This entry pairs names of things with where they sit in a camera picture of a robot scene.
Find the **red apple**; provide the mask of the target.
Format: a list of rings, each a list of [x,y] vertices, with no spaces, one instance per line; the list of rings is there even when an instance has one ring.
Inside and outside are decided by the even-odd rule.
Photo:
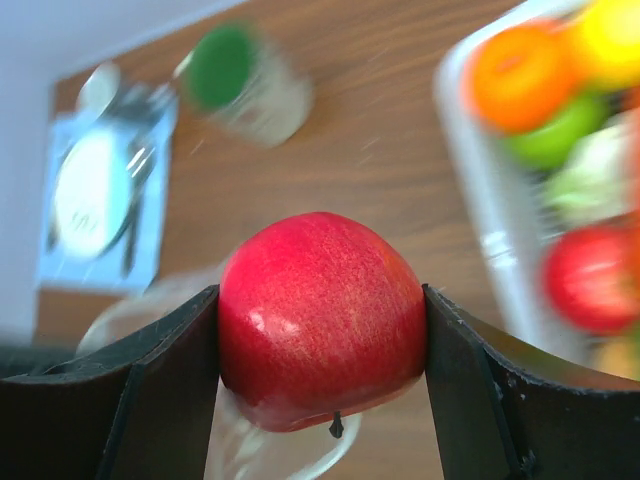
[[[404,258],[328,212],[242,244],[220,282],[221,377],[240,412],[292,432],[379,405],[423,374],[426,302]]]

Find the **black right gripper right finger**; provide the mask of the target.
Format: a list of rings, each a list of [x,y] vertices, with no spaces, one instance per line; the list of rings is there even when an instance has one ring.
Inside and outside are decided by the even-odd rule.
[[[638,382],[556,357],[423,290],[445,478],[638,478]]]

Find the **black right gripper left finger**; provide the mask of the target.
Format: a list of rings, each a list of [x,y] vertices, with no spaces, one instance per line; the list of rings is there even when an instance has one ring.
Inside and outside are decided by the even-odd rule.
[[[200,479],[219,380],[218,290],[92,353],[1,348],[5,479]]]

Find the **clear polka-dot zip bag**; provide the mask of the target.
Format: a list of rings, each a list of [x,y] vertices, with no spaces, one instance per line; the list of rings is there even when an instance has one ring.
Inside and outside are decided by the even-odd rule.
[[[224,267],[207,268],[160,280],[145,292],[127,297],[104,310],[80,341],[77,352],[89,353],[109,345],[164,317],[205,287],[220,282]],[[342,420],[344,433],[336,439],[327,424],[293,433],[269,433],[242,417],[228,393],[218,388],[206,479],[317,479],[336,465],[353,445],[362,422],[360,414]]]

